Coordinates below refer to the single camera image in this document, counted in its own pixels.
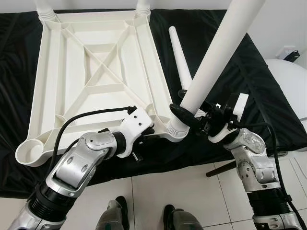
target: white tile floor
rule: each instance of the white tile floor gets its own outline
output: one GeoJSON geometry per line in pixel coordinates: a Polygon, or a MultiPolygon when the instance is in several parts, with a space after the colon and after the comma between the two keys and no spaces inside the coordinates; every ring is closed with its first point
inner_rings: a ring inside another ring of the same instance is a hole
{"type": "MultiPolygon", "coordinates": [[[[206,172],[225,163],[187,167],[87,187],[68,213],[62,229],[94,230],[108,201],[123,195],[129,206],[131,230],[162,230],[163,207],[168,203],[191,212],[204,230],[254,230],[252,211],[236,170],[205,177],[206,172]]],[[[307,179],[295,160],[282,160],[280,165],[288,193],[307,222],[307,179]]],[[[24,202],[0,198],[0,229],[7,229],[24,202]]]]}

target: black fabric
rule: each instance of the black fabric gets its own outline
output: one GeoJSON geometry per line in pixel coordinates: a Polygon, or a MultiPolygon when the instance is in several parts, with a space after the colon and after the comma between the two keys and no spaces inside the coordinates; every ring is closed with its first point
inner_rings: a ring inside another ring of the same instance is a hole
{"type": "MultiPolygon", "coordinates": [[[[174,103],[180,103],[177,95],[180,81],[168,28],[172,25],[176,27],[189,70],[194,76],[224,13],[224,10],[152,11],[150,28],[174,103]]],[[[49,164],[47,161],[37,168],[23,166],[16,162],[14,155],[27,136],[41,33],[42,25],[36,12],[0,14],[0,196],[3,197],[27,197],[45,176],[49,164]]],[[[307,146],[303,126],[248,35],[207,100],[222,104],[228,96],[224,92],[229,91],[249,94],[242,121],[272,124],[280,151],[307,146]]],[[[264,138],[270,150],[272,141],[268,130],[253,131],[264,138]]],[[[90,184],[232,159],[230,152],[222,146],[192,133],[180,143],[160,139],[139,151],[144,158],[139,163],[132,156],[124,159],[114,157],[103,162],[90,184]]]]}

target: robotic arm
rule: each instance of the robotic arm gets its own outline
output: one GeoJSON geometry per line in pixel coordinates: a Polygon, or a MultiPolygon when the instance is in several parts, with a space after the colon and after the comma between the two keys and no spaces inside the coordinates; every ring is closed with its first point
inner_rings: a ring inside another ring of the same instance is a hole
{"type": "Polygon", "coordinates": [[[208,136],[211,142],[223,144],[231,151],[254,211],[256,229],[305,230],[301,217],[290,211],[291,198],[282,189],[282,180],[278,178],[275,162],[267,156],[263,139],[239,123],[247,98],[246,94],[232,94],[223,107],[205,102],[203,107],[207,114],[199,119],[178,105],[172,104],[170,108],[196,133],[208,136]]]}
{"type": "Polygon", "coordinates": [[[123,120],[117,132],[103,129],[83,134],[77,146],[65,153],[37,186],[9,230],[59,230],[97,165],[115,155],[128,156],[134,141],[152,125],[151,118],[139,108],[123,120]]]}

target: white wall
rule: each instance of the white wall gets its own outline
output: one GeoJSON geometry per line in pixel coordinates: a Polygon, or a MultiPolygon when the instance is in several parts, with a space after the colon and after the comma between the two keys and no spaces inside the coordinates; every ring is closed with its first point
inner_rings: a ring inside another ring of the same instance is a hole
{"type": "MultiPolygon", "coordinates": [[[[137,0],[49,0],[54,9],[135,8],[137,0]]],[[[150,0],[152,8],[226,9],[231,0],[150,0]]],[[[1,0],[0,12],[34,11],[33,0],[1,0]]],[[[307,48],[307,0],[267,0],[249,34],[264,58],[284,45],[307,48]]]]}

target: chair leg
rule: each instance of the chair leg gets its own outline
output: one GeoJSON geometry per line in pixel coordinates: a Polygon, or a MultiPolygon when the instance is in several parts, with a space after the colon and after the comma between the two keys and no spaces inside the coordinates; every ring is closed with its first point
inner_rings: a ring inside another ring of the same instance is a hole
{"type": "Polygon", "coordinates": [[[228,163],[226,165],[223,165],[223,166],[221,166],[221,167],[219,167],[217,169],[214,169],[214,170],[212,170],[210,172],[207,172],[206,176],[207,177],[212,177],[212,176],[215,176],[217,174],[220,174],[220,173],[226,172],[228,170],[234,169],[235,167],[236,167],[236,161],[232,161],[232,162],[230,162],[230,163],[228,163]]]}

